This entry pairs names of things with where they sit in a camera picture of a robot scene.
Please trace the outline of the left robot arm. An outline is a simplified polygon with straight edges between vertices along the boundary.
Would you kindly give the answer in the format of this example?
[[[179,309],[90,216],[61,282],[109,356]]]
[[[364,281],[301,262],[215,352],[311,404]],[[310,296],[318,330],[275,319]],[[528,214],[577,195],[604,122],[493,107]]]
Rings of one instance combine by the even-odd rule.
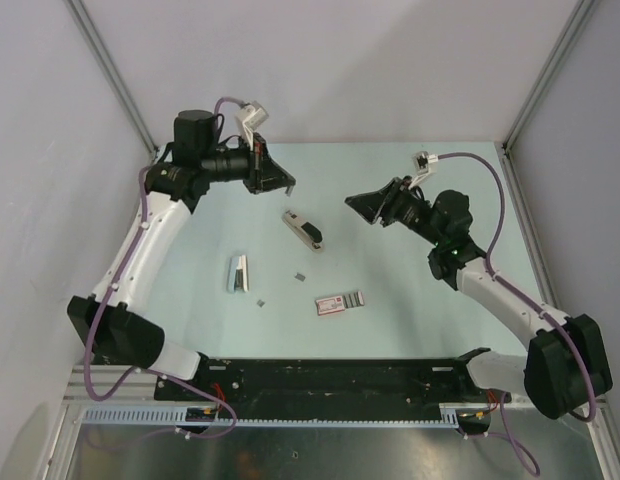
[[[139,174],[138,212],[111,266],[88,296],[73,297],[67,307],[86,363],[102,355],[175,377],[177,389],[192,400],[209,392],[211,376],[199,368],[201,354],[167,340],[164,329],[147,319],[146,306],[173,241],[212,184],[240,181],[251,194],[295,186],[257,131],[267,118],[260,104],[242,104],[235,115],[238,143],[230,147],[220,138],[220,112],[177,115],[172,141]]]

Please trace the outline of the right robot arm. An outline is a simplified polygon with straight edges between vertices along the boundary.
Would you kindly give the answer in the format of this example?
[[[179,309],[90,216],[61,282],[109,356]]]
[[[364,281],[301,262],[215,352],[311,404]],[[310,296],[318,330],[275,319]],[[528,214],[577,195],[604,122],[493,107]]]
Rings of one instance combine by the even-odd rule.
[[[485,351],[451,376],[453,393],[474,401],[486,389],[527,396],[550,419],[594,406],[613,379],[599,325],[586,314],[572,317],[538,302],[488,265],[473,241],[467,195],[445,190],[429,202],[407,178],[349,196],[346,205],[367,223],[400,223],[433,246],[433,277],[489,311],[523,345],[524,358]]]

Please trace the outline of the black and cream stapler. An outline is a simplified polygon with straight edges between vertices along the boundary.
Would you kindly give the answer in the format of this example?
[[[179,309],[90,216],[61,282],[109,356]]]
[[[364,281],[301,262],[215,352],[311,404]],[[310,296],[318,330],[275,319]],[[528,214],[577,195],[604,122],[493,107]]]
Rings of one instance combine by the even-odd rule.
[[[305,217],[288,209],[283,213],[282,220],[311,251],[321,253],[324,250],[321,230]]]

